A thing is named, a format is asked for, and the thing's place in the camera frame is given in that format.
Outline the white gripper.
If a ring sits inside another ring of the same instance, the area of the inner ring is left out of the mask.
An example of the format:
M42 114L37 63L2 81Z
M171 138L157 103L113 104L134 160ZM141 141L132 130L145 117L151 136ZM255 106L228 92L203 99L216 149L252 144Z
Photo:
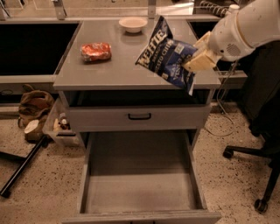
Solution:
M205 33L193 45L197 49L210 48L195 54L182 67L189 72L198 72L216 67L221 60L235 61L250 55L255 48L242 35L237 14L221 19L212 31Z

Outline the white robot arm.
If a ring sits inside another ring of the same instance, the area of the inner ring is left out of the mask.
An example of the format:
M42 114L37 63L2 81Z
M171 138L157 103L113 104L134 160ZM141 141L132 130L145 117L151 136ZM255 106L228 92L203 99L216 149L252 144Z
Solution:
M183 64L190 72L207 70L219 60L236 61L257 47L280 39L280 0L254 0L232 10L193 46L197 51Z

